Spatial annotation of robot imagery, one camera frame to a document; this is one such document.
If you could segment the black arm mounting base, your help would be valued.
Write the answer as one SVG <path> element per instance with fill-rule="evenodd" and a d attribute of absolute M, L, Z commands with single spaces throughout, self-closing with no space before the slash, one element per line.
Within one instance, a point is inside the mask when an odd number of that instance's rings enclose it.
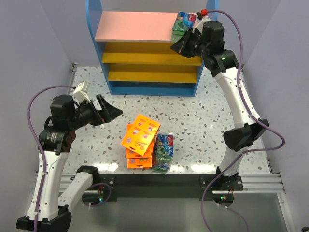
<path fill-rule="evenodd" d="M 215 174 L 100 174 L 101 181 L 109 184 L 112 194 L 108 201 L 117 198 L 193 198 L 201 200 L 207 184 Z M 226 194 L 244 190 L 242 179 L 213 184 L 204 200 L 213 200 L 213 194 Z M 108 187 L 94 187 L 82 195 L 82 201 L 99 203 L 109 195 Z"/>

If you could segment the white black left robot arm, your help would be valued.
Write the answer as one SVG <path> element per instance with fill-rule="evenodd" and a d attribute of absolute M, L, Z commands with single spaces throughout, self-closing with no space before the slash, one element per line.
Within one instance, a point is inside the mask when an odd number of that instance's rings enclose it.
<path fill-rule="evenodd" d="M 39 170 L 31 205 L 16 228 L 32 232 L 66 232 L 72 212 L 82 195 L 91 187 L 102 185 L 97 167 L 81 166 L 71 184 L 60 193 L 60 184 L 76 130 L 90 124 L 100 126 L 123 114 L 110 105 L 102 95 L 96 96 L 100 110 L 87 99 L 77 103 L 71 95 L 53 99 L 51 116 L 37 137 L 39 142 Z"/>

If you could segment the green sponge pack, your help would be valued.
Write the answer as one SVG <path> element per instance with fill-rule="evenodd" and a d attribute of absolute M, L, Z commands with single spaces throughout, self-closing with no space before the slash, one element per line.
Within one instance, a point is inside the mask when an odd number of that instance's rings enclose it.
<path fill-rule="evenodd" d="M 155 173 L 166 175 L 167 172 L 169 171 L 169 166 L 167 164 L 155 164 L 152 167 L 152 171 Z"/>
<path fill-rule="evenodd" d="M 156 164 L 169 164 L 173 160 L 174 136 L 172 133 L 158 134 L 155 145 Z"/>
<path fill-rule="evenodd" d="M 178 41 L 189 28 L 192 28 L 194 26 L 196 18 L 196 14 L 178 12 L 171 30 L 171 41 Z"/>

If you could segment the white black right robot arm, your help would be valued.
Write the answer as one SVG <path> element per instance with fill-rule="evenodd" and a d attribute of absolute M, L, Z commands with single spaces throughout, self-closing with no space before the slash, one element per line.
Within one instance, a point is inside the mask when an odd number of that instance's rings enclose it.
<path fill-rule="evenodd" d="M 265 132 L 263 126 L 269 125 L 252 106 L 246 90 L 239 91 L 244 86 L 242 79 L 237 77 L 239 63 L 234 52 L 226 50 L 224 44 L 222 24 L 208 21 L 203 24 L 202 31 L 190 28 L 170 47 L 184 57 L 202 58 L 229 105 L 234 128 L 224 132 L 224 158 L 217 167 L 215 181 L 211 183 L 218 188 L 236 181 L 242 153 Z"/>

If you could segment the orange sponge box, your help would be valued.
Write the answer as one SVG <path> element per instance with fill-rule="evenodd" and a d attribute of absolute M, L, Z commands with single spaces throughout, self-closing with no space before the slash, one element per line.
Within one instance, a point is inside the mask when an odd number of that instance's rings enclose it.
<path fill-rule="evenodd" d="M 121 145 L 143 156 L 157 135 L 160 126 L 159 122 L 139 114 L 126 132 Z"/>
<path fill-rule="evenodd" d="M 127 168 L 151 168 L 152 158 L 132 158 L 127 159 Z"/>
<path fill-rule="evenodd" d="M 152 153 L 158 126 L 153 123 L 133 123 L 127 125 L 121 145 L 142 157 Z"/>

